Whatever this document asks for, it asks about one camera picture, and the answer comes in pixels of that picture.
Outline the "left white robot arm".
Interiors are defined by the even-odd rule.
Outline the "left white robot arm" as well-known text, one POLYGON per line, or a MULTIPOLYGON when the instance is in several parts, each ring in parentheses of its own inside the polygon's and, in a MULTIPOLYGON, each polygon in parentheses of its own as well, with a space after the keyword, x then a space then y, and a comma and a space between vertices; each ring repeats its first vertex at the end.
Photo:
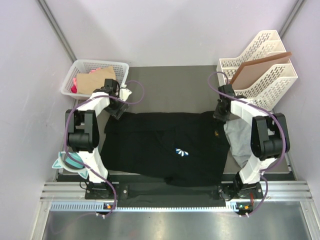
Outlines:
POLYGON ((119 120, 130 106, 126 100, 132 94, 127 86, 116 80, 105 79, 104 86, 94 90, 91 96, 65 113, 66 147, 73 151, 68 157, 81 165, 76 172, 84 175, 96 186, 96 192, 102 198, 109 198, 114 187, 106 180, 108 170, 104 167, 100 153, 100 132, 97 117, 106 111, 111 117, 119 120))

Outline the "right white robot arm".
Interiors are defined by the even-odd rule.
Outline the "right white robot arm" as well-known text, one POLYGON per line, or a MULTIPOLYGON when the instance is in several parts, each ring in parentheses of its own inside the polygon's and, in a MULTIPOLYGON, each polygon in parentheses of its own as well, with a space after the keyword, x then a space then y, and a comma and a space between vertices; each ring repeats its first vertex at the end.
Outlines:
POLYGON ((230 84, 220 86, 217 92, 220 99, 213 117, 224 124, 231 154, 241 166, 233 192, 245 198, 252 191, 251 185, 290 150, 286 117, 236 96, 230 84))

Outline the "black daisy print t-shirt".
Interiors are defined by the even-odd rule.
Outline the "black daisy print t-shirt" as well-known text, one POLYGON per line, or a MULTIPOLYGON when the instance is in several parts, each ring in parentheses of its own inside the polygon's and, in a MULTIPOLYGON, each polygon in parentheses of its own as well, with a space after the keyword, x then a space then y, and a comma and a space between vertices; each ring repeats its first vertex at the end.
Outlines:
POLYGON ((206 187, 221 182, 229 142, 213 112, 124 113, 105 126, 100 152, 112 171, 161 178, 168 185, 206 187))

